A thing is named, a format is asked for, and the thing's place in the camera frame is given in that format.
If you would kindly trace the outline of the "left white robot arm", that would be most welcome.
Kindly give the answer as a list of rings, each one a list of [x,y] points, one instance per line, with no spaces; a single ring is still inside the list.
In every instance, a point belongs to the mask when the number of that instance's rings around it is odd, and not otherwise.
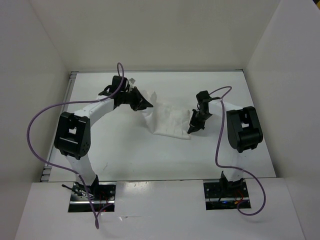
[[[74,112],[64,111],[59,117],[54,147],[70,163],[71,169],[75,171],[77,187],[88,200],[103,194],[88,155],[91,127],[120,105],[129,105],[135,112],[154,108],[134,83],[133,78],[115,75],[111,84],[98,94],[95,101]]]

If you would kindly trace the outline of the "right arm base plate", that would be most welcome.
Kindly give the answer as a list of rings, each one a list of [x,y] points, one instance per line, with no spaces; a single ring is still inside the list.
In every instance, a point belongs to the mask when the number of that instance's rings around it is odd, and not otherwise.
[[[236,189],[223,192],[217,180],[204,181],[203,190],[207,211],[237,209],[238,203],[240,203],[240,209],[251,208],[247,184],[245,182]]]

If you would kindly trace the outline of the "white pleated skirt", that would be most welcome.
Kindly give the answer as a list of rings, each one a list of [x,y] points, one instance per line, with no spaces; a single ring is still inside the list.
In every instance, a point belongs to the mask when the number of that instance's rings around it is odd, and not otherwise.
[[[156,92],[141,92],[142,96],[153,105],[141,111],[149,131],[154,135],[190,140],[187,133],[191,112],[189,109],[171,103],[158,101]]]

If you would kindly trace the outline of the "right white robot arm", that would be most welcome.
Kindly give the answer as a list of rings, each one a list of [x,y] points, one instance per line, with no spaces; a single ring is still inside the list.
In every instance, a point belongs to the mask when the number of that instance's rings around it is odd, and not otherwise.
[[[228,108],[221,97],[196,96],[197,108],[192,110],[187,133],[195,133],[205,128],[206,120],[214,114],[221,114],[221,126],[214,154],[215,165],[222,169],[219,179],[219,191],[229,197],[243,184],[243,174],[255,176],[238,164],[222,165],[219,163],[219,152],[224,134],[228,143],[238,154],[254,150],[263,140],[263,132],[253,106]]]

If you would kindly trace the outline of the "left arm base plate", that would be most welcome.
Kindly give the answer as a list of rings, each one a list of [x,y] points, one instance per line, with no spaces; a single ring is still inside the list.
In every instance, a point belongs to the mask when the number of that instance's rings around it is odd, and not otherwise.
[[[89,198],[96,213],[114,212],[116,200],[116,182],[101,182],[99,184],[100,192],[89,195],[84,189],[81,189],[76,182],[72,187],[62,185],[71,191],[68,212],[69,213],[88,213],[92,209],[90,207]]]

